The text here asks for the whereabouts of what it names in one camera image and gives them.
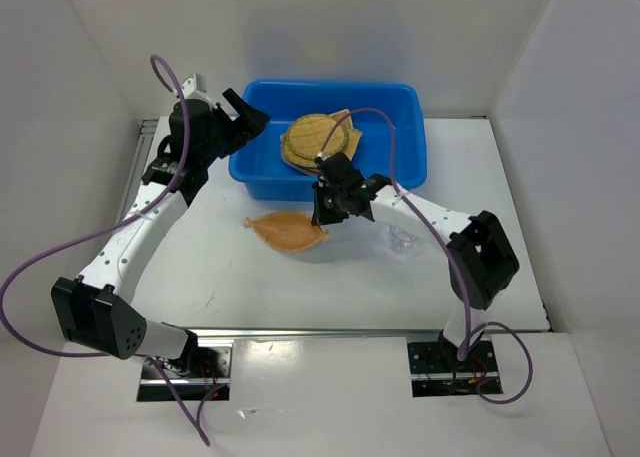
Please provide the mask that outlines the orange fish-shaped woven dish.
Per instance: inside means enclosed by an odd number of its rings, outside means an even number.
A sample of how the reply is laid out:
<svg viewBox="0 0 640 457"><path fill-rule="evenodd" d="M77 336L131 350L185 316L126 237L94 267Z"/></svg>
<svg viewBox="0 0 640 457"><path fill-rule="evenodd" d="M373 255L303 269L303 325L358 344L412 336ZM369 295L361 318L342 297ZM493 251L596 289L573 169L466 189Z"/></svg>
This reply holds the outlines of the orange fish-shaped woven dish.
<svg viewBox="0 0 640 457"><path fill-rule="evenodd" d="M305 251L329 239L329 233L313 225L309 215L292 210L245 218L243 227L252 229L267 246L280 252Z"/></svg>

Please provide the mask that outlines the round green-rimmed bamboo plate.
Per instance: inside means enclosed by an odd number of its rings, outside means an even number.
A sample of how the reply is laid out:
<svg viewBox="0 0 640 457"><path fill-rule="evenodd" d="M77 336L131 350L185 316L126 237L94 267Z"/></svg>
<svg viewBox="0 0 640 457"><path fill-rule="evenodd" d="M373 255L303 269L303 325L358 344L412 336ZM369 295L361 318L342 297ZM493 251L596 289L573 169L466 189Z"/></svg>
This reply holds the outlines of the round green-rimmed bamboo plate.
<svg viewBox="0 0 640 457"><path fill-rule="evenodd" d="M288 150L308 160L314 160L319 153L331 156L341 152L348 142L348 131L326 114L308 114L298 118L283 137Z"/></svg>

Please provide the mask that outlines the fan-shaped bamboo tray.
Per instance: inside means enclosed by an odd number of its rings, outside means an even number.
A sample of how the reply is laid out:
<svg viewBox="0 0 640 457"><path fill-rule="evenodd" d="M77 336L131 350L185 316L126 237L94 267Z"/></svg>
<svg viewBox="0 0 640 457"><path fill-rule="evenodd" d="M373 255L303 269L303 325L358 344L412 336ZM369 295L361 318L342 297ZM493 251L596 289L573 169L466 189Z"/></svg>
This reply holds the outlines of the fan-shaped bamboo tray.
<svg viewBox="0 0 640 457"><path fill-rule="evenodd" d="M330 117L336 121L340 122L341 128L345 131L345 134L348 136L348 142L342 152L350 159L353 160L355 153L357 151L357 147L359 141L363 135L363 132L357 129L354 126L353 118L350 115L350 111L348 109L343 109L330 114Z"/></svg>

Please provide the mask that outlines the orange square woven plate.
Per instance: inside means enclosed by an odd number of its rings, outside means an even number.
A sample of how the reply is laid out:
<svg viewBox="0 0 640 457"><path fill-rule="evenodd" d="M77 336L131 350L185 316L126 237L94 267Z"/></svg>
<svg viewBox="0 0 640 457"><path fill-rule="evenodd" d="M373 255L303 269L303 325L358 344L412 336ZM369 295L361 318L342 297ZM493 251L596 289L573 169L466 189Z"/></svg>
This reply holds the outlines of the orange square woven plate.
<svg viewBox="0 0 640 457"><path fill-rule="evenodd" d="M317 164L309 159L300 158L297 155L294 155L290 158L287 155L283 156L283 161L289 167L305 174L305 175L315 175L319 174L319 170Z"/></svg>

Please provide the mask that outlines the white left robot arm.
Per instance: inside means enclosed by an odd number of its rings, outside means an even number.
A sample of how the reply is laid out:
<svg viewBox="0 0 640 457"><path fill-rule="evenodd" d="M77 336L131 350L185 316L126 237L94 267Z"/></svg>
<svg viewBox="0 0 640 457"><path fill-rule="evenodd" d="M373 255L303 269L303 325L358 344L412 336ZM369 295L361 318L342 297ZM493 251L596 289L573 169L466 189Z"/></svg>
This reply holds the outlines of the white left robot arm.
<svg viewBox="0 0 640 457"><path fill-rule="evenodd" d="M51 297L67 340L119 359L161 357L180 377L197 370L195 334L146 319L132 301L145 268L207 182L212 163L243 148L270 121L232 89L223 96L237 117L197 93L175 105L170 132L142 175L128 224L112 234L75 279L59 278L54 284Z"/></svg>

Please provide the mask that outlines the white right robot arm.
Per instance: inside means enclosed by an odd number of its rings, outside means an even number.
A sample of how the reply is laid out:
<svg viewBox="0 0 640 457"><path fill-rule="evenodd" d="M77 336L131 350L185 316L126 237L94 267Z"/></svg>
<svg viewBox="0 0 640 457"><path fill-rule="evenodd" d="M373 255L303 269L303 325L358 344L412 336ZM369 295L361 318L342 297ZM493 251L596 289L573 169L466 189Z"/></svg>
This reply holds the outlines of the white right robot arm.
<svg viewBox="0 0 640 457"><path fill-rule="evenodd" d="M366 178L342 153L315 159L312 224L338 224L350 217L382 222L443 251L451 288L459 299L441 332L439 359L460 370L474 356L473 347L487 322L486 312L520 269L519 260L496 215L457 212L412 194L393 178Z"/></svg>

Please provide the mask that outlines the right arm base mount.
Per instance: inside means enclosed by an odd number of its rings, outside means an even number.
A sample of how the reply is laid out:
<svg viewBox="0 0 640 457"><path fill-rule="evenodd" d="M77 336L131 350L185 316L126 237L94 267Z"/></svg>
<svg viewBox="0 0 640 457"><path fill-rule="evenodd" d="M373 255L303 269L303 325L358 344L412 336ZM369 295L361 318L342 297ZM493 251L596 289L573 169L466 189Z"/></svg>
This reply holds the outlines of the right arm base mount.
<svg viewBox="0 0 640 457"><path fill-rule="evenodd" d="M407 354L414 398L503 393L493 343L481 341L468 359L453 369L441 356L435 341L408 342Z"/></svg>

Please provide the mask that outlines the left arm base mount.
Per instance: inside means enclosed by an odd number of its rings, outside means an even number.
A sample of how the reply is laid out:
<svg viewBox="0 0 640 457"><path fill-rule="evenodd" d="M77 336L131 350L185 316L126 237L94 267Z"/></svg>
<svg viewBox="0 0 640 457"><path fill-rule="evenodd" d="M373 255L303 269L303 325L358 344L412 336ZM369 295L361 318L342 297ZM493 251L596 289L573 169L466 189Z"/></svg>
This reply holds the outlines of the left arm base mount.
<svg viewBox="0 0 640 457"><path fill-rule="evenodd" d="M161 369L184 401L200 401L212 392L212 401L228 401L231 390L233 344L214 342L199 349L200 354L189 367L178 367L176 361L157 358ZM151 363L142 365L137 397L138 402L174 401L174 396L162 374Z"/></svg>

